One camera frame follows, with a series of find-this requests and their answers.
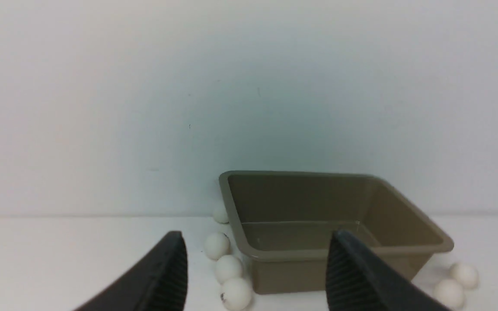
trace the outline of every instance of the white table surface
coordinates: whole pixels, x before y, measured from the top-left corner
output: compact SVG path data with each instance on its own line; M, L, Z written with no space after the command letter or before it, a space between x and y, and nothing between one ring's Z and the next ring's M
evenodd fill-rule
M469 311L498 310L498 216L438 216L455 240L414 282L431 293L456 260L475 264L482 284L468 292ZM205 236L227 225L207 217L0 218L0 311L71 311L137 262L169 230L182 230L188 248L185 310L221 311ZM326 311L324 292L255 295L251 311Z

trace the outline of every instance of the olive green bin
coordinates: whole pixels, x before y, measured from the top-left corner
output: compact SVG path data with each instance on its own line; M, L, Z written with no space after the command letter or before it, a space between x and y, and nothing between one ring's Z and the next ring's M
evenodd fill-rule
M228 171L220 188L258 294L320 291L332 232L345 229L411 280L451 238L370 175Z

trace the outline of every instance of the white ball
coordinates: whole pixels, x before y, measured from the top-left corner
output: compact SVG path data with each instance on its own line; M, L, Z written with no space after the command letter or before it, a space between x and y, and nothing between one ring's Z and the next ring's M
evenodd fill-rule
M433 288L433 297L446 307L461 309L466 302L464 288L453 279L444 279Z
M211 234L205 240L204 250L208 258L218 260L230 250L230 239L223 233Z
M220 299L230 311L241 311L251 302L253 290L242 278L231 278L222 285Z
M480 284L480 274L474 266L457 262L451 266L450 275L457 280L465 289L477 288Z
M213 211L213 218L220 224L227 224L229 222L228 213L226 213L226 209L223 206L216 207Z
M231 278L240 278L243 276L243 264L235 256L226 255L220 257L216 262L215 276L220 284Z

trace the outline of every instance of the white wall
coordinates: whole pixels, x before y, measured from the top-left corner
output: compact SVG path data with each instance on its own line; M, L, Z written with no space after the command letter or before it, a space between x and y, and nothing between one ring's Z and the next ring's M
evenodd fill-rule
M208 214L230 169L498 212L498 0L0 0L0 215Z

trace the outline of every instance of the plastic bin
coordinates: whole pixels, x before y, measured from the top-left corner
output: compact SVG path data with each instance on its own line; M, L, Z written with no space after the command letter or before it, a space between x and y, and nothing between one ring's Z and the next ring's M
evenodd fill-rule
M394 187L369 175L228 171L220 178L258 294L324 290L334 230L346 229L412 279L453 240Z

